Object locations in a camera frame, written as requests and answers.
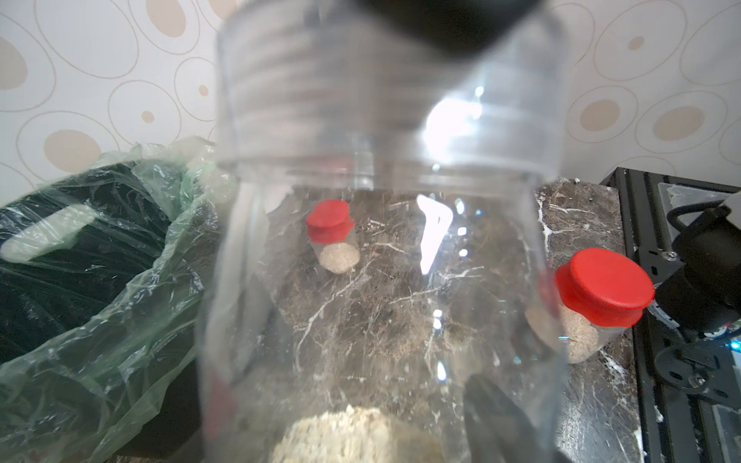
green plastic bag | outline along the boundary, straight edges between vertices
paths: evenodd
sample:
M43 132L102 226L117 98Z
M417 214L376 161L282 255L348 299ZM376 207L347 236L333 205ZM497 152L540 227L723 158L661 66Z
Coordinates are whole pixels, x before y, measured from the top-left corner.
M129 153L106 153L93 166L109 177L115 169L103 165L130 170L136 181L128 184L170 222L164 247L151 268L89 321L0 365L0 461L103 462L159 412L167 386L196 356L195 318L236 190L234 180L205 161L212 149L198 138L170 147L137 145ZM75 198L57 193L45 197L78 207ZM106 230L111 242L156 247L145 242L156 241L146 227L91 209L85 226ZM49 250L74 245L73 234L51 236ZM37 267L49 265L44 256L35 259Z

black cable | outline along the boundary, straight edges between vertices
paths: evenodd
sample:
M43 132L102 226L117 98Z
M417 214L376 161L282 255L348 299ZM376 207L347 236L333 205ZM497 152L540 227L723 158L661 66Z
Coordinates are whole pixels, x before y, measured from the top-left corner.
M666 213L666 221L669 222L672 227L676 228L677 231L681 232L687 227L687 225L679 221L679 216L684 216L685 214L693 212L702 212L705 209L710 209L711 207L718 207L722 203L723 201L707 201L699 202L697 204L688 204L686 206L675 207L674 209Z

plastic bag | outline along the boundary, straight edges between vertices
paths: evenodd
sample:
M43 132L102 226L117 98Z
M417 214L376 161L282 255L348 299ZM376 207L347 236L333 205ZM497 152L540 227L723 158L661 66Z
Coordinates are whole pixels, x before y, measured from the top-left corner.
M1 280L12 276L3 291L16 299L3 303L0 342L35 337L0 365L0 461L103 462L159 412L195 358L235 191L203 161L212 149L185 139L107 153L3 209Z

black metal frame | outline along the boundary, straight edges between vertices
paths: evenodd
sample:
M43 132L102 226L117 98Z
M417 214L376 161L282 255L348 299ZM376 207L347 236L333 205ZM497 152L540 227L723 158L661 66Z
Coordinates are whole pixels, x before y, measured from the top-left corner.
M627 256L646 270L654 283L663 282L682 266L681 261L667 254L671 238L659 197L660 182L727 193L739 191L737 187L623 168L602 182L618 189ZM659 351L684 340L648 313L634 327L633 336L645 462L722 463L712 406L725 403L739 407L741 392L731 351L708 346L708 354L717 358L719 378L707 393L688 395L662 382L654 366ZM719 395L718 387L728 397Z

screw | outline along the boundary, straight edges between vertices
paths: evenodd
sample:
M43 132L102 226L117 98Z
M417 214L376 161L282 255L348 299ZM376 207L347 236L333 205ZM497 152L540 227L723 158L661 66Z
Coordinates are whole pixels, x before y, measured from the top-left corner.
M661 257L668 261L676 261L679 259L679 254L675 253L674 251L665 251L661 253Z
M702 387L702 385L705 384L705 378L703 378L699 373L690 376L687 381L690 383L690 386L695 388Z

